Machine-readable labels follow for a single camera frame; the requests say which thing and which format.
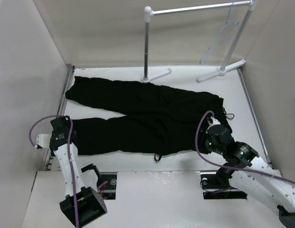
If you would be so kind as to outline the black trousers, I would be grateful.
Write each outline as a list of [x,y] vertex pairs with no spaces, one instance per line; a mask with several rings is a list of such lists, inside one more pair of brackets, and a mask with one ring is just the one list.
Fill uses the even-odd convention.
[[120,113],[73,121],[79,155],[139,152],[159,156],[195,149],[197,128],[205,139],[207,111],[228,126],[223,98],[209,92],[193,92],[136,81],[111,81],[76,77],[65,94],[80,105]]

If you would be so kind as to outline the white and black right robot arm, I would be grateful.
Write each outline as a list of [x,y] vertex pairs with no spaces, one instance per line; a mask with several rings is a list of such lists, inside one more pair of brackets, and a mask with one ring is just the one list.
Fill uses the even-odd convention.
[[206,131],[196,131],[197,153],[215,152],[226,163],[207,161],[219,169],[215,183],[223,188],[238,189],[273,211],[286,228],[295,228],[295,181],[278,176],[256,150],[236,142],[221,124],[211,124]]

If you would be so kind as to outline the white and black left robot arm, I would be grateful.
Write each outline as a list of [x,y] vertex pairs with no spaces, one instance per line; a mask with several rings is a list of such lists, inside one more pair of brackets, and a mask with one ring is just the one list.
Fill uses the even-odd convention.
[[[62,213],[76,227],[82,228],[107,213],[106,204],[97,189],[102,177],[93,164],[80,168],[77,163],[77,139],[73,121],[60,116],[50,121],[53,128],[49,148],[58,159],[64,179],[65,199],[59,203]],[[83,173],[90,173],[84,180]]]

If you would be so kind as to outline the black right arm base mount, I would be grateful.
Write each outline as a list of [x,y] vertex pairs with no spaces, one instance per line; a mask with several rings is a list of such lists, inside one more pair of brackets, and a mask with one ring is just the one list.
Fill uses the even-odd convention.
[[204,200],[246,200],[247,194],[217,179],[216,171],[200,172],[200,187]]

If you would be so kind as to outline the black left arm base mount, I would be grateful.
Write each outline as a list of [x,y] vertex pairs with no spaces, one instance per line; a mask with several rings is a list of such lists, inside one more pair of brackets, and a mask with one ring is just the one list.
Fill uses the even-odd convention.
[[99,193],[104,200],[116,199],[118,178],[116,172],[100,172],[94,164],[83,167],[81,171],[85,183]]

